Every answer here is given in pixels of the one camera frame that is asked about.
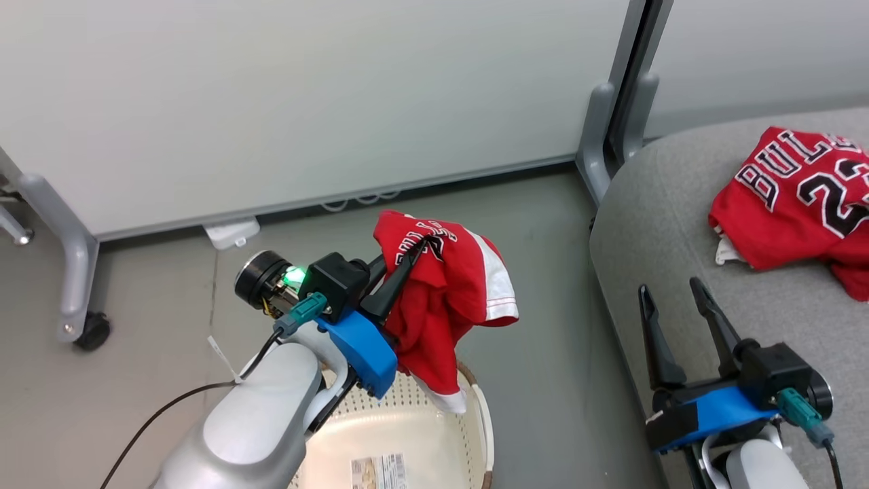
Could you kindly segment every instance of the laundry basket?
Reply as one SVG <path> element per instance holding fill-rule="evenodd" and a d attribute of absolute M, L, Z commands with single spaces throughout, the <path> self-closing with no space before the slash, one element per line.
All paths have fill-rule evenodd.
<path fill-rule="evenodd" d="M 308 441 L 289 487 L 488 489 L 492 419 L 476 378 L 461 363 L 458 377 L 468 393 L 465 414 L 439 411 L 400 373 L 380 401 L 354 388 Z"/>

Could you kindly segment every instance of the white plastic clip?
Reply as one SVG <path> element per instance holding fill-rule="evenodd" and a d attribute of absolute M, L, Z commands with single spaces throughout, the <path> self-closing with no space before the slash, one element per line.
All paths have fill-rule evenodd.
<path fill-rule="evenodd" d="M 232 378 L 235 379 L 235 383 L 241 384 L 241 382 L 243 382 L 242 376 L 235 373 L 235 370 L 233 370 L 232 368 L 232 364 L 230 364 L 229 360 L 226 358 L 226 355 L 221 352 L 220 346 L 217 346 L 217 342 L 215 341 L 213 336 L 209 336 L 209 344 L 211 344 L 211 347 L 215 349 L 215 352 L 217 352 L 217 356 L 220 357 L 221 360 L 223 360 L 223 363 L 226 364 L 226 366 L 229 368 L 229 371 L 232 372 Z"/>

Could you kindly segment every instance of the label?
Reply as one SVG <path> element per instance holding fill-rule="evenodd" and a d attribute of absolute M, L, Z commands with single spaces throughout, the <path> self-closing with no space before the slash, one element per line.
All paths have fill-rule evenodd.
<path fill-rule="evenodd" d="M 408 475 L 404 472 L 404 455 L 390 453 L 380 457 L 367 457 L 351 462 L 352 489 L 408 489 Z"/>

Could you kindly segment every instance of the white trim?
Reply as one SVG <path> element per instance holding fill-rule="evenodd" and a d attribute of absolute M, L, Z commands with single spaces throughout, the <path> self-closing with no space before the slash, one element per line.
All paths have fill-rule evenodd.
<path fill-rule="evenodd" d="M 507 273 L 507 267 L 501 261 L 498 253 L 489 247 L 486 240 L 468 231 L 483 256 L 483 270 L 486 274 L 486 320 L 497 318 L 518 318 L 519 308 L 516 306 L 516 292 Z"/>

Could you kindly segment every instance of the white wall panel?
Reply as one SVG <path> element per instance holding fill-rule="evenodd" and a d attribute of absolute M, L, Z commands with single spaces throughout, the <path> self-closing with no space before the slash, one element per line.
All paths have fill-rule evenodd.
<path fill-rule="evenodd" d="M 96 234 L 572 155 L 628 0 L 12 0 L 0 146 Z"/>
<path fill-rule="evenodd" d="M 869 104 L 869 3 L 674 0 L 646 136 Z"/>

